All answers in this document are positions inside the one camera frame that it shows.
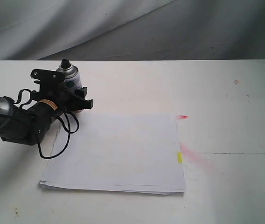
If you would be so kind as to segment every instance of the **pink spray mark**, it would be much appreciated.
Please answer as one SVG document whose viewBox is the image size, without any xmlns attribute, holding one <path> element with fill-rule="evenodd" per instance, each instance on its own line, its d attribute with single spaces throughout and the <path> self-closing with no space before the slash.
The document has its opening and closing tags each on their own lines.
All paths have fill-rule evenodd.
<svg viewBox="0 0 265 224">
<path fill-rule="evenodd" d="M 195 153 L 193 151 L 190 151 L 185 145 L 180 143 L 180 152 L 188 157 L 192 162 L 198 164 L 206 171 L 211 171 L 214 169 L 213 165 L 208 162 L 207 159 L 205 159 L 203 156 L 201 156 L 199 153 Z"/>
<path fill-rule="evenodd" d="M 177 115 L 176 116 L 177 120 L 182 120 L 182 119 L 185 119 L 185 118 L 188 118 L 188 116 L 185 116 L 185 115 Z"/>
</svg>

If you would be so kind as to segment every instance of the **white paper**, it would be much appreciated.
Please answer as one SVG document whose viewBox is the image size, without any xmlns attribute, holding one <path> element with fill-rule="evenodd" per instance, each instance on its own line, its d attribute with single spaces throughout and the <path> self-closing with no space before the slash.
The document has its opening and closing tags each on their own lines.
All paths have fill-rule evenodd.
<svg viewBox="0 0 265 224">
<path fill-rule="evenodd" d="M 48 162 L 41 181 L 44 188 L 184 192 L 173 116 L 82 112 L 78 119 L 80 129 L 68 148 Z M 64 147 L 66 139 L 61 129 L 52 154 Z"/>
</svg>

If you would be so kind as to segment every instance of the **paper stack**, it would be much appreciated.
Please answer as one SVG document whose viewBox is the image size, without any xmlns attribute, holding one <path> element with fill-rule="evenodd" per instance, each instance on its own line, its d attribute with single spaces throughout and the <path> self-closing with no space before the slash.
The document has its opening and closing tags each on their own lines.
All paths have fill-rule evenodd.
<svg viewBox="0 0 265 224">
<path fill-rule="evenodd" d="M 173 116 L 82 112 L 80 129 L 63 154 L 49 160 L 44 189 L 86 189 L 155 194 L 186 188 Z M 65 145 L 61 128 L 52 154 Z"/>
</svg>

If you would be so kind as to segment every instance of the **white backdrop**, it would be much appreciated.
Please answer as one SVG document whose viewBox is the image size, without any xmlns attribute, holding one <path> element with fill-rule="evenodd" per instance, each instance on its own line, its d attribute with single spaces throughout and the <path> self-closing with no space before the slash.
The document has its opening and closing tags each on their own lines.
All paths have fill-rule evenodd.
<svg viewBox="0 0 265 224">
<path fill-rule="evenodd" d="M 0 0 L 0 59 L 265 58 L 265 0 L 171 1 Z"/>
</svg>

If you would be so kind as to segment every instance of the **motor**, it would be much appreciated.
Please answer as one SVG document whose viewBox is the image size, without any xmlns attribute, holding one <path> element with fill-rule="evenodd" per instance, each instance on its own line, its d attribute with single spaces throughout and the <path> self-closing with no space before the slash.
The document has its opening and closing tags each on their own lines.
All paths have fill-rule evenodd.
<svg viewBox="0 0 265 224">
<path fill-rule="evenodd" d="M 71 67 L 75 74 L 70 75 L 67 66 Z M 62 69 L 57 69 L 57 71 L 34 69 L 31 77 L 36 79 L 34 83 L 39 84 L 39 91 L 20 90 L 16 102 L 10 97 L 0 97 L 0 137 L 3 141 L 25 145 L 37 144 L 39 154 L 44 159 L 55 158 L 65 151 L 70 135 L 79 129 L 79 122 L 73 112 L 93 107 L 93 99 L 85 99 L 87 87 L 81 88 L 79 73 L 74 67 L 68 60 L 63 59 L 60 65 Z M 69 81 L 73 82 L 73 77 L 76 77 L 75 85 L 67 84 Z M 30 93 L 30 99 L 17 107 L 16 104 L 21 102 L 24 91 Z M 32 101 L 37 103 L 27 110 L 23 109 L 24 105 Z M 60 118 L 62 114 L 65 115 L 67 126 Z M 76 121 L 75 131 L 71 131 L 68 115 Z M 59 120 L 68 133 L 67 142 L 56 155 L 44 156 L 40 143 L 55 120 Z"/>
</svg>

